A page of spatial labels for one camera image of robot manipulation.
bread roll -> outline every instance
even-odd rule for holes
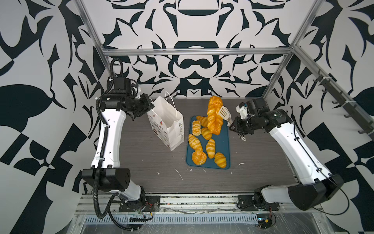
[[[209,131],[208,128],[202,128],[201,135],[204,137],[205,140],[209,140],[212,138],[212,133]]]
[[[226,167],[226,157],[222,153],[216,153],[214,156],[214,162],[221,168]]]
[[[192,161],[196,165],[202,165],[206,161],[206,154],[200,149],[197,149],[192,153]]]
[[[188,135],[188,143],[190,144],[190,147],[194,150],[200,149],[203,151],[203,147],[201,146],[200,141],[192,134]]]
[[[200,120],[195,120],[192,122],[192,135],[200,136],[200,134],[201,134]]]
[[[198,115],[198,116],[196,116],[196,119],[200,120],[201,126],[203,126],[203,127],[208,126],[208,118],[207,117],[203,117],[203,116]]]
[[[223,118],[218,114],[220,108],[223,106],[220,97],[213,96],[208,104],[208,129],[212,134],[219,135],[221,126],[223,125]]]
[[[214,158],[215,155],[215,141],[213,139],[210,139],[208,143],[205,146],[206,153],[208,154],[208,157]]]

black and white patterned wall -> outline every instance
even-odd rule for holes
[[[327,0],[307,31],[301,47],[371,116],[374,116],[374,3],[372,0]],[[345,181],[349,210],[328,215],[336,233],[374,232],[374,142],[296,56],[268,97],[297,123],[304,141],[332,173]],[[342,192],[322,204],[329,213],[343,212]]]
[[[90,189],[108,73],[73,1],[0,5],[0,233],[56,233]]]
[[[313,2],[84,0],[108,49],[288,47]],[[128,77],[151,97],[165,90],[174,97],[259,97],[282,60],[281,55],[120,58]]]

pastry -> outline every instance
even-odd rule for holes
[[[226,167],[226,157],[222,153],[216,153],[214,156],[214,162],[221,168]]]
[[[200,120],[201,126],[203,126],[203,127],[208,126],[208,118],[207,117],[198,115],[198,116],[196,116],[196,119]]]
[[[218,114],[220,108],[223,106],[220,97],[213,96],[208,104],[208,129],[212,134],[219,135],[221,126],[223,125],[223,118]]]
[[[208,128],[202,128],[201,135],[204,137],[205,140],[209,140],[212,138],[212,133],[209,131]]]
[[[190,147],[194,150],[200,149],[203,151],[203,147],[201,146],[200,141],[195,137],[194,135],[190,134],[188,135],[188,143],[190,144]]]
[[[195,120],[192,122],[192,135],[200,136],[200,134],[201,134],[200,120]]]
[[[197,149],[192,153],[192,161],[196,165],[202,165],[206,161],[206,154],[200,149]]]
[[[215,141],[210,139],[205,146],[206,153],[208,154],[209,158],[214,158],[215,155]]]

